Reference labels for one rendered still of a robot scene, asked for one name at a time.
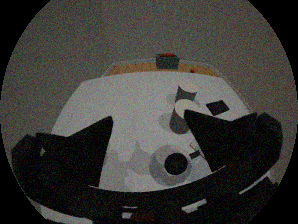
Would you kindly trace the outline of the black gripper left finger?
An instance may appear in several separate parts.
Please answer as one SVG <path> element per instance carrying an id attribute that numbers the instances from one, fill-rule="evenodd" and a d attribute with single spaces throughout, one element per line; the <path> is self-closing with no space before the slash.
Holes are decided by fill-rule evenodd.
<path id="1" fill-rule="evenodd" d="M 82 179 L 98 188 L 112 125 L 112 117 L 108 116 L 69 137 L 47 132 L 37 132 L 35 136 L 45 151 L 63 157 Z"/>

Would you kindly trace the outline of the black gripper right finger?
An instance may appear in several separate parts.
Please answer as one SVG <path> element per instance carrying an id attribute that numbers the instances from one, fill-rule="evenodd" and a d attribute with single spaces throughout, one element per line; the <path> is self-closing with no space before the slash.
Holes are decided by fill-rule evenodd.
<path id="1" fill-rule="evenodd" d="M 229 121 L 185 109 L 184 119 L 190 132 L 196 137 L 194 140 L 197 140 L 198 147 L 204 153 L 210 171 L 214 173 L 217 169 L 225 167 L 223 161 L 233 151 L 243 129 L 251 123 L 255 124 L 257 112 Z"/>

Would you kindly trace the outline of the french press with black knob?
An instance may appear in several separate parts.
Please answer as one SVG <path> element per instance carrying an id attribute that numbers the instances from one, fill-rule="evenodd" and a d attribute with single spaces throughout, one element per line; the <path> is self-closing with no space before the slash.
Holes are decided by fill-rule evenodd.
<path id="1" fill-rule="evenodd" d="M 200 151 L 188 155 L 184 148 L 178 145 L 160 147 L 149 160 L 149 172 L 158 184 L 176 186 L 184 183 L 192 172 L 192 159 L 200 156 Z"/>

